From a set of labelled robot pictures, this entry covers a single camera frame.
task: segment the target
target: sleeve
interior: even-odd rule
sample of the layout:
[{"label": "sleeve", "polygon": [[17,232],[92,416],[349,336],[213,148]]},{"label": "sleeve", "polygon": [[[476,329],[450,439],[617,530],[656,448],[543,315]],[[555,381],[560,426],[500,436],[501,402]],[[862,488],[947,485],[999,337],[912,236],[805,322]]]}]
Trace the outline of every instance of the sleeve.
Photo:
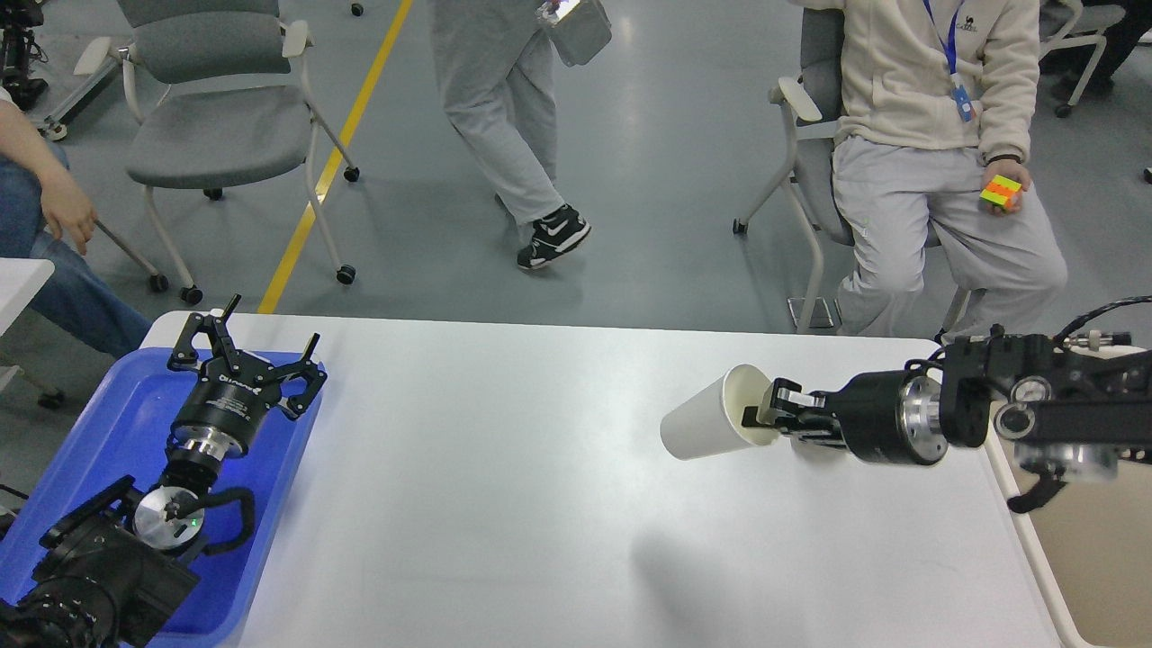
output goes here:
[{"label": "sleeve", "polygon": [[979,146],[985,160],[1014,155],[1028,161],[1040,76],[1039,20],[1036,0],[1008,0],[984,44]]}]

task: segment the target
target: white paper cup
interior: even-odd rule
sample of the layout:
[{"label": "white paper cup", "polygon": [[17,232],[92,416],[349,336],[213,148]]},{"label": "white paper cup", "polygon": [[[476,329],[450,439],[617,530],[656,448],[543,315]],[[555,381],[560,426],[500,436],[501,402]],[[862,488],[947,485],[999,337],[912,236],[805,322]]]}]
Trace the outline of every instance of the white paper cup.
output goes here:
[{"label": "white paper cup", "polygon": [[704,391],[673,409],[660,422],[664,446],[676,459],[768,445],[779,432],[741,425],[744,408],[759,406],[772,382],[751,364],[733,367]]}]

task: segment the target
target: lanyard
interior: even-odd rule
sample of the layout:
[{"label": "lanyard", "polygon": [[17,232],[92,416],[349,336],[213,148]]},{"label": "lanyard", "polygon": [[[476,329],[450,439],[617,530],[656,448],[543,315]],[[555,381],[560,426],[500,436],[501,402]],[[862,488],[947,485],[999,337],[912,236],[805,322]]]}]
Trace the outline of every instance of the lanyard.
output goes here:
[{"label": "lanyard", "polygon": [[956,7],[956,13],[952,15],[952,27],[948,28],[948,43],[940,38],[940,30],[935,24],[935,16],[932,15],[932,5],[929,0],[924,0],[924,8],[929,10],[929,20],[932,21],[933,32],[935,32],[937,40],[940,42],[940,46],[943,47],[943,55],[948,59],[948,74],[956,74],[956,18],[960,17],[960,9],[964,6],[964,0],[960,0],[960,5]]}]

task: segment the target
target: hand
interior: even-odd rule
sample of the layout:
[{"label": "hand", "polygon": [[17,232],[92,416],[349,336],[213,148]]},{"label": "hand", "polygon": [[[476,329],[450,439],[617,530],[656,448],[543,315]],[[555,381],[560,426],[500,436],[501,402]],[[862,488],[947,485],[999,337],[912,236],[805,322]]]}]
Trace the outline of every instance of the hand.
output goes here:
[{"label": "hand", "polygon": [[[984,169],[984,180],[982,181],[980,188],[987,187],[988,182],[992,181],[992,178],[996,175],[1003,175],[1009,180],[1015,180],[1016,182],[1020,182],[1021,191],[1028,191],[1029,188],[1032,186],[1032,175],[1028,172],[1028,168],[1025,168],[1024,165],[1020,164],[1014,159],[1005,158],[990,164]],[[1009,213],[1016,213],[1017,211],[1020,211],[1022,202],[1023,201],[1017,199],[1015,204],[1009,209],[1005,209],[1000,205],[994,205],[992,203],[988,203],[987,209],[988,212],[992,213],[993,216],[1007,216]]]},{"label": "hand", "polygon": [[67,232],[76,243],[76,251],[88,253],[86,243],[96,229],[96,208],[63,167],[40,178],[40,209],[52,238],[59,241]]}]

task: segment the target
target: rubik's cube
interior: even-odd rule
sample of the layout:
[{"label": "rubik's cube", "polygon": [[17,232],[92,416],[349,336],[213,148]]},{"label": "rubik's cube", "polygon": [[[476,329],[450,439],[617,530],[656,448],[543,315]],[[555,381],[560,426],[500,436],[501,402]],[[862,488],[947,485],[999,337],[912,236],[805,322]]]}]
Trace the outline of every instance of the rubik's cube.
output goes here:
[{"label": "rubik's cube", "polygon": [[988,201],[996,206],[1009,210],[1015,208],[1016,203],[1020,202],[1020,182],[1005,178],[1003,175],[996,175],[992,178],[988,186],[980,191],[980,198]]}]

